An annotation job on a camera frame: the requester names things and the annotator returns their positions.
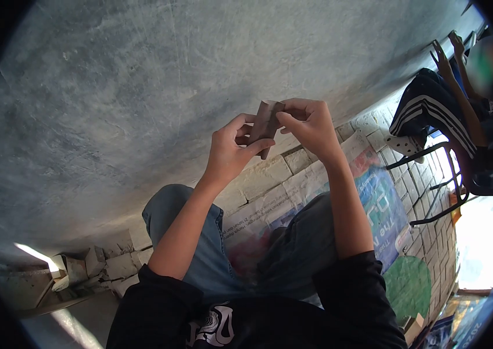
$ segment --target graphic print on shirt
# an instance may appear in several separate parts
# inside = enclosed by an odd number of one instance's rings
[[[222,347],[233,340],[235,336],[233,325],[231,324],[233,309],[224,306],[228,303],[215,305],[208,312],[208,317],[202,327],[194,321],[188,323],[190,325],[190,340],[186,342],[187,346],[192,347],[196,341],[206,341],[215,347]],[[225,328],[227,328],[227,333],[223,334],[222,332]]]

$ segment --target chair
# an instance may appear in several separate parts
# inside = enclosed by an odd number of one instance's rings
[[[469,199],[470,193],[477,196],[493,196],[493,170],[474,171],[473,159],[469,157],[466,150],[464,150],[457,142],[441,142],[435,144],[434,146],[424,149],[416,154],[404,157],[398,162],[388,165],[385,168],[387,170],[391,170],[403,164],[407,164],[410,161],[418,159],[419,157],[432,153],[433,151],[440,148],[443,148],[446,152],[448,163],[450,164],[450,170],[452,172],[452,178],[450,178],[448,181],[433,185],[429,188],[429,190],[438,189],[433,202],[431,203],[428,212],[425,214],[424,219],[411,221],[411,226],[431,223],[435,220],[438,220],[439,218],[445,216],[446,214],[465,204],[467,199]],[[458,165],[460,167],[460,171],[458,173],[456,173],[456,170],[454,168],[452,156],[450,155],[450,150],[454,150],[454,153],[456,154],[456,159],[458,160]],[[459,175],[461,175],[461,183],[458,183]],[[433,217],[427,218],[428,215],[432,212],[432,208],[436,203],[436,200],[438,199],[440,188],[447,185],[451,181],[454,182],[457,202],[454,205],[448,207],[446,210],[434,215]],[[466,189],[464,198],[461,197],[462,186]]]

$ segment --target jeans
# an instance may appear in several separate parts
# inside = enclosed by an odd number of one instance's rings
[[[192,193],[181,184],[166,185],[145,206],[142,217],[155,250]],[[273,243],[258,263],[256,284],[243,283],[225,252],[223,210],[210,207],[190,267],[183,279],[204,292],[205,303],[280,295],[318,304],[313,274],[337,260],[330,193],[312,199],[288,227],[274,231]]]

